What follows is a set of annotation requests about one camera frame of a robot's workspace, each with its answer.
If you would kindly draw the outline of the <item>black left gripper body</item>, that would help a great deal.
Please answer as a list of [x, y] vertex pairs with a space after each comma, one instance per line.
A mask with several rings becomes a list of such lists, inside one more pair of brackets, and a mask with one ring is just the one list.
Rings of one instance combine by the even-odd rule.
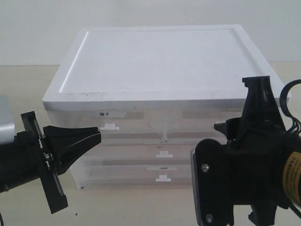
[[18, 171], [14, 188], [40, 179], [50, 212], [57, 213], [68, 202], [58, 175], [51, 165], [52, 154], [47, 149], [34, 111], [21, 114], [25, 131], [16, 135]]

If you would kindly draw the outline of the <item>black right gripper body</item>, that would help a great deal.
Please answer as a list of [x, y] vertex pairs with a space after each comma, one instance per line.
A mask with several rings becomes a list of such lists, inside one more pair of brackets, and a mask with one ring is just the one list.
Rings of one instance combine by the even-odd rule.
[[251, 206], [248, 218], [256, 226], [272, 226], [278, 205], [286, 204], [276, 175], [285, 126], [270, 77], [248, 77], [242, 82], [248, 93], [236, 136], [227, 150], [231, 197], [235, 205]]

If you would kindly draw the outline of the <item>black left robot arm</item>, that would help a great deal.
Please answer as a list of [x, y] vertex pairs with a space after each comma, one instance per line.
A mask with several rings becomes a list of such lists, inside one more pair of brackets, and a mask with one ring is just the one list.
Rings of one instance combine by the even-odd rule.
[[68, 207], [59, 175], [101, 143], [97, 127], [39, 127], [34, 111], [21, 114], [24, 131], [0, 146], [0, 191], [40, 179], [52, 214]]

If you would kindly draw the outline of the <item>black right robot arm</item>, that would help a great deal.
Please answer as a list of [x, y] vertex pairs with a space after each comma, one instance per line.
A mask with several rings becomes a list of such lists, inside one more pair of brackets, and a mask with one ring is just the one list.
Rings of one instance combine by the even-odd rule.
[[287, 100], [301, 81], [286, 84], [278, 99], [268, 76], [242, 82], [248, 93], [241, 117], [214, 128], [227, 138], [231, 202], [250, 205], [255, 225], [271, 226], [279, 207], [301, 214], [301, 122]]

